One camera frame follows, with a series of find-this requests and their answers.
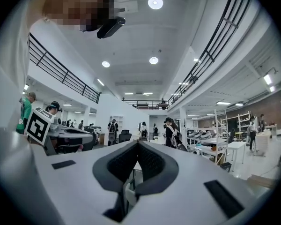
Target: brick wall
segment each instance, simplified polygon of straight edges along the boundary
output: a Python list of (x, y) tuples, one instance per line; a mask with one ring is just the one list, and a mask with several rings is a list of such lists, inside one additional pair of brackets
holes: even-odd
[[(235, 117), (238, 114), (244, 114), (248, 111), (253, 115), (257, 115), (258, 118), (263, 113), (265, 115), (264, 120), (267, 124), (273, 121), (277, 124), (277, 129), (281, 129), (281, 90), (257, 103), (228, 112), (227, 117)], [(211, 127), (212, 120), (215, 121), (214, 117), (211, 119), (199, 120), (198, 125), (201, 128)]]

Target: black rubber pad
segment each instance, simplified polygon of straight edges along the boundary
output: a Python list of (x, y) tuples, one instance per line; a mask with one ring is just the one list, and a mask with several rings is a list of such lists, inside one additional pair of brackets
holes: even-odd
[(223, 187), (219, 181), (209, 181), (204, 183), (211, 196), (219, 204), (220, 208), (228, 218), (232, 218), (242, 210), (243, 206)]
[(60, 162), (60, 163), (54, 163), (54, 164), (52, 164), (52, 167), (54, 169), (60, 169), (60, 168), (67, 167), (67, 166), (70, 166), (73, 164), (75, 164), (75, 162), (73, 160), (68, 160), (68, 161), (64, 161), (64, 162)]

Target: round ceiling light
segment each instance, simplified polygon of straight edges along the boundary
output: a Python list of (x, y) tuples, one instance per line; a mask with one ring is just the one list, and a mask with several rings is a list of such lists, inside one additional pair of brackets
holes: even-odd
[(156, 64), (156, 63), (158, 63), (158, 58), (157, 57), (152, 57), (152, 58), (150, 58), (149, 62), (151, 64)]
[(107, 61), (103, 61), (103, 62), (102, 62), (102, 65), (103, 65), (103, 67), (105, 67), (105, 68), (109, 68), (109, 66), (110, 66), (109, 62), (107, 62)]
[(163, 7), (163, 0), (148, 0), (148, 5), (152, 9), (160, 9)]

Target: balcony railing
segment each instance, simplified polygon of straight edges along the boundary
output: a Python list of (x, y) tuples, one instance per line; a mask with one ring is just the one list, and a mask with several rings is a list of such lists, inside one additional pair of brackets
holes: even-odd
[(32, 34), (30, 34), (29, 41), (30, 60), (35, 63), (37, 67), (43, 69), (62, 84), (87, 97), (91, 101), (95, 103), (99, 102), (100, 94), (62, 65)]
[(164, 110), (169, 107), (168, 101), (161, 100), (124, 100), (123, 102), (134, 106), (137, 109), (146, 109), (146, 110)]
[(169, 99), (169, 106), (181, 98), (215, 62), (216, 58), (226, 47), (239, 24), (251, 0), (228, 0), (220, 21), (210, 38), (206, 48), (200, 55), (189, 74)]

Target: green shirt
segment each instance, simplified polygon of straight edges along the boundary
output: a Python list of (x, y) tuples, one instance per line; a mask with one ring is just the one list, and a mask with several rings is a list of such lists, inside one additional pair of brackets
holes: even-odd
[(31, 113), (31, 103), (28, 98), (23, 97), (21, 102), (21, 116), (17, 124), (18, 130), (24, 130), (24, 118), (28, 119)]

